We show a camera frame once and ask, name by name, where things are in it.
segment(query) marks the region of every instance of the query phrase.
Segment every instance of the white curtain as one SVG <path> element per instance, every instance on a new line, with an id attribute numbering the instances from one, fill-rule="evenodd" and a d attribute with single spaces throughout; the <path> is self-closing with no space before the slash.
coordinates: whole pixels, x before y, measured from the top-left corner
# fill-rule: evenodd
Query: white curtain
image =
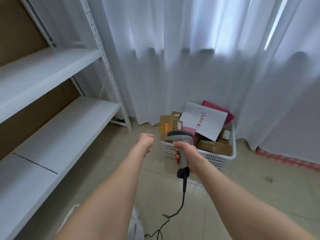
<path id="1" fill-rule="evenodd" d="M 320 0 L 88 2 L 139 124 L 207 100 L 254 149 L 320 75 Z"/>

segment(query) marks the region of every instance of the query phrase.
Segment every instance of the laundry basket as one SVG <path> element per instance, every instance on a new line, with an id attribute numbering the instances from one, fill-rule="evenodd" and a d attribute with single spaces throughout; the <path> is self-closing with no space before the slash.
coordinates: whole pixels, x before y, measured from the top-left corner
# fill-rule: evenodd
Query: laundry basket
<path id="1" fill-rule="evenodd" d="M 231 131 L 230 133 L 230 139 L 229 144 L 232 145 L 232 155 L 231 156 L 224 156 L 220 154 L 216 154 L 213 152 L 207 152 L 198 149 L 198 152 L 204 156 L 212 165 L 214 165 L 217 169 L 222 171 L 228 163 L 234 159 L 237 155 L 237 149 L 236 149 L 236 137 L 235 137 L 235 129 L 233 126 L 233 123 L 230 122 L 223 126 L 223 128 L 228 129 Z M 178 149 L 170 142 L 161 141 L 162 148 L 165 153 L 165 157 L 170 159 L 175 159 L 174 152 L 178 151 Z"/>

